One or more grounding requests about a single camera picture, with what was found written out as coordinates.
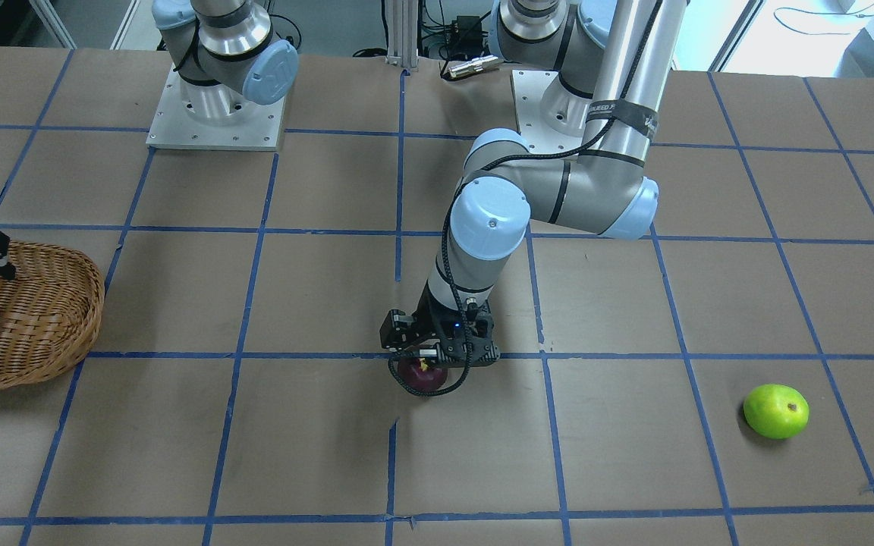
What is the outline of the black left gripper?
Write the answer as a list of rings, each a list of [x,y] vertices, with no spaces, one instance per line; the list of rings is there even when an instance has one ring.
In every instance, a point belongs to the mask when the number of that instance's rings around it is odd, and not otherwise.
[[[412,353],[428,366],[489,366],[500,357],[493,340],[495,318],[488,301],[476,304],[472,294],[462,293],[464,311],[454,303],[446,306],[424,287],[416,311],[406,314],[391,309],[379,328],[382,349]]]

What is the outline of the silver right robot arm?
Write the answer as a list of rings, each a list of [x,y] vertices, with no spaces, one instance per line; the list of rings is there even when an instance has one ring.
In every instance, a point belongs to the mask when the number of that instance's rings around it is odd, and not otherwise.
[[[156,1],[172,58],[146,142],[156,149],[274,151],[299,56],[253,1]]]

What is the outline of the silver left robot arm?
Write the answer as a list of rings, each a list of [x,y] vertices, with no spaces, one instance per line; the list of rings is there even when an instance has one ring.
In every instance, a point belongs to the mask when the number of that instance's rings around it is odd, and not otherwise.
[[[513,129],[479,135],[446,207],[416,311],[388,312],[382,349],[441,366],[495,359],[488,299],[531,221],[635,240],[658,210],[644,175],[686,1],[618,1],[607,28],[596,1],[498,1],[489,44],[507,60],[556,73],[545,124],[579,137],[556,153]]]

